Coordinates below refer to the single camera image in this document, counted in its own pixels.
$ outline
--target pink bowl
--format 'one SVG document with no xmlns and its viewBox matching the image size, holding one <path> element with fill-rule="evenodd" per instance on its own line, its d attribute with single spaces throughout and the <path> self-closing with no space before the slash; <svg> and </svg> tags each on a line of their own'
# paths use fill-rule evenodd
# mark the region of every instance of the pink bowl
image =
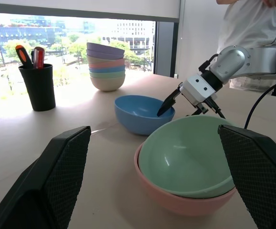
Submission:
<svg viewBox="0 0 276 229">
<path fill-rule="evenodd" d="M 89 64 L 89 68 L 113 68 L 125 64 L 125 59 L 119 59 L 116 61 L 109 61 L 103 63 Z"/>
<path fill-rule="evenodd" d="M 134 155 L 134 166 L 140 183 L 154 201 L 156 201 L 160 206 L 176 214 L 185 216 L 211 215 L 225 205 L 236 192 L 236 188 L 233 188 L 231 191 L 223 194 L 222 196 L 210 199 L 184 198 L 165 192 L 152 184 L 140 171 L 138 166 L 138 157 L 142 146 L 143 143 L 139 146 Z"/>
</svg>

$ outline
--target white table surface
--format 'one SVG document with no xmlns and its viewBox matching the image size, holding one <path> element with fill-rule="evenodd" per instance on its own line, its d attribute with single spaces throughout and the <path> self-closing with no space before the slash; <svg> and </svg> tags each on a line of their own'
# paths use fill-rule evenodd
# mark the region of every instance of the white table surface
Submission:
<svg viewBox="0 0 276 229">
<path fill-rule="evenodd" d="M 33 112 L 27 98 L 0 104 L 0 201 L 20 173 L 40 156 L 49 141 L 63 131 L 83 125 L 101 130 L 91 136 L 83 185 L 69 228 L 249 228 L 256 225 L 240 196 L 214 215 L 180 217 L 157 206 L 140 188 L 133 155 L 146 137 L 129 134 L 118 124 L 113 102 L 124 94 L 142 94 L 164 100 L 179 80 L 149 75 L 127 76 L 124 86 L 103 93 L 81 83 L 56 92 L 57 107 Z M 243 126 L 260 94 L 223 88 L 217 103 L 227 119 Z M 183 96 L 176 99 L 175 118 L 194 112 Z M 266 96 L 257 107 L 249 129 L 276 140 L 276 97 Z"/>
</svg>

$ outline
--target hand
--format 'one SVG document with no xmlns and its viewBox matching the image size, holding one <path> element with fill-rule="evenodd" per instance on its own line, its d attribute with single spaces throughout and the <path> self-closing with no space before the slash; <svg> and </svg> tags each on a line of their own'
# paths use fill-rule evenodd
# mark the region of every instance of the hand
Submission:
<svg viewBox="0 0 276 229">
<path fill-rule="evenodd" d="M 269 8 L 276 7 L 276 0 L 263 0 L 263 3 Z"/>
</svg>

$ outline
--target person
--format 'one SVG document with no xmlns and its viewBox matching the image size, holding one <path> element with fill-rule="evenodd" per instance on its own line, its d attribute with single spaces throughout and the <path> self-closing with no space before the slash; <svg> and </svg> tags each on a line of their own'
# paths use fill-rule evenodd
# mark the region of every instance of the person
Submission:
<svg viewBox="0 0 276 229">
<path fill-rule="evenodd" d="M 228 4 L 221 28 L 218 53 L 230 45 L 246 49 L 276 44 L 276 0 L 216 0 Z M 239 77 L 230 88 L 264 92 L 276 80 L 253 80 Z"/>
</svg>

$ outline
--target blue bowl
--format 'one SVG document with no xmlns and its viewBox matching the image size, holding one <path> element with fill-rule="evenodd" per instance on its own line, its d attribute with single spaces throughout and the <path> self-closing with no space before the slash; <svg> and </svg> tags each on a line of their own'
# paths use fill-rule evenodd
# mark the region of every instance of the blue bowl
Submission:
<svg viewBox="0 0 276 229">
<path fill-rule="evenodd" d="M 113 67 L 113 68 L 89 68 L 91 73 L 117 73 L 125 71 L 125 65 Z"/>
<path fill-rule="evenodd" d="M 125 95 L 114 102 L 116 117 L 127 130 L 138 135 L 150 135 L 162 125 L 170 122 L 174 108 L 170 108 L 162 116 L 157 112 L 163 101 L 140 95 Z"/>
</svg>

